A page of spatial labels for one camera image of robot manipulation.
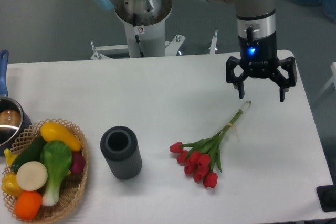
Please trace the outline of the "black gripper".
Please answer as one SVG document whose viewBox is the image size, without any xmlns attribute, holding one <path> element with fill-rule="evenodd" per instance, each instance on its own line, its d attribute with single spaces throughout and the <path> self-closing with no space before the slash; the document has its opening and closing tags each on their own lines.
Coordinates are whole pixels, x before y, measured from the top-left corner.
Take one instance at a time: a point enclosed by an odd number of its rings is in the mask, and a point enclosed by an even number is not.
<svg viewBox="0 0 336 224">
<path fill-rule="evenodd" d="M 238 90 L 239 98 L 245 96 L 244 81 L 248 77 L 270 78 L 279 86 L 280 102 L 284 102 L 285 94 L 290 87 L 297 83 L 297 70 L 294 56 L 285 59 L 277 57 L 276 32 L 265 38 L 253 39 L 238 37 L 240 59 L 230 56 L 226 61 L 226 82 L 231 83 Z M 239 76 L 235 68 L 243 70 Z"/>
</svg>

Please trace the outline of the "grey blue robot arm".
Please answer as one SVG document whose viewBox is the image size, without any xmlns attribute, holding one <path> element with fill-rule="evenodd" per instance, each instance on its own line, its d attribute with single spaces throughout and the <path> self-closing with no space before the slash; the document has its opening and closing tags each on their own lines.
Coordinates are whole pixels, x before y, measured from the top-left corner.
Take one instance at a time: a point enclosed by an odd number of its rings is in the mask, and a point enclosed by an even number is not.
<svg viewBox="0 0 336 224">
<path fill-rule="evenodd" d="M 124 23 L 129 55 L 132 58 L 167 54 L 165 21 L 172 10 L 172 0 L 94 0 L 105 10 L 115 11 Z M 244 81 L 270 79 L 279 86 L 280 100 L 296 85 L 294 57 L 279 59 L 276 40 L 275 0 L 202 0 L 222 1 L 235 6 L 240 56 L 226 62 L 226 81 L 243 97 Z"/>
</svg>

